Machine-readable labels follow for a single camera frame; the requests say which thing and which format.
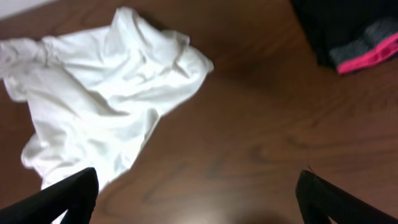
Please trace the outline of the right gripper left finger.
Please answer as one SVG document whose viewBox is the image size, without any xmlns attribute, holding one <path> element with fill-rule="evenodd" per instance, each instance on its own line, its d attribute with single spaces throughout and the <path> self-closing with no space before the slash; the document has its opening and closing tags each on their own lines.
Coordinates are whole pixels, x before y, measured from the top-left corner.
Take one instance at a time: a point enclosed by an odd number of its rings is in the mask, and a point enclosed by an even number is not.
<svg viewBox="0 0 398 224">
<path fill-rule="evenodd" d="M 98 192 L 96 171 L 89 167 L 1 209 L 1 223 L 52 223 L 64 215 L 62 223 L 89 224 Z"/>
</svg>

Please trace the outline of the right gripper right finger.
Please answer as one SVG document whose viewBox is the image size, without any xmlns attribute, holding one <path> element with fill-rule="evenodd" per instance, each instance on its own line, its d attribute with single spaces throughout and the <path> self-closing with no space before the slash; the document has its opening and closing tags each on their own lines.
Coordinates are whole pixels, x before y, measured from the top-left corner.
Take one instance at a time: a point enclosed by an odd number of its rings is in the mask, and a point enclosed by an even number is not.
<svg viewBox="0 0 398 224">
<path fill-rule="evenodd" d="M 305 224 L 397 224 L 397 219 L 314 173 L 301 171 L 295 188 Z"/>
</svg>

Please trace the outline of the white Mr Robot t-shirt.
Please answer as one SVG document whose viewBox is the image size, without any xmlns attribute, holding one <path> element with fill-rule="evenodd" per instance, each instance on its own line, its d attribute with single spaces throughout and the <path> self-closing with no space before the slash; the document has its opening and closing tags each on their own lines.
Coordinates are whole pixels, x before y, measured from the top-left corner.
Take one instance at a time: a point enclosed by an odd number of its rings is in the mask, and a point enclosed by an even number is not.
<svg viewBox="0 0 398 224">
<path fill-rule="evenodd" d="M 187 35 L 120 7 L 108 26 L 1 42 L 1 79 L 29 106 L 21 154 L 47 188 L 96 170 L 105 188 L 127 172 L 160 119 L 189 100 L 214 66 Z"/>
</svg>

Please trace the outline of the black garment with red cuff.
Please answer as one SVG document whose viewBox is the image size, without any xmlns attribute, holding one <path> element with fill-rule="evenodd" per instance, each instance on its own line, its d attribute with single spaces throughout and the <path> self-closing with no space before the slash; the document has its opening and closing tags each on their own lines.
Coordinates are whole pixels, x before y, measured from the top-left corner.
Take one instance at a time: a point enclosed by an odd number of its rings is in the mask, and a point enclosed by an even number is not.
<svg viewBox="0 0 398 224">
<path fill-rule="evenodd" d="M 318 64 L 339 74 L 397 56 L 397 0 L 291 0 Z"/>
</svg>

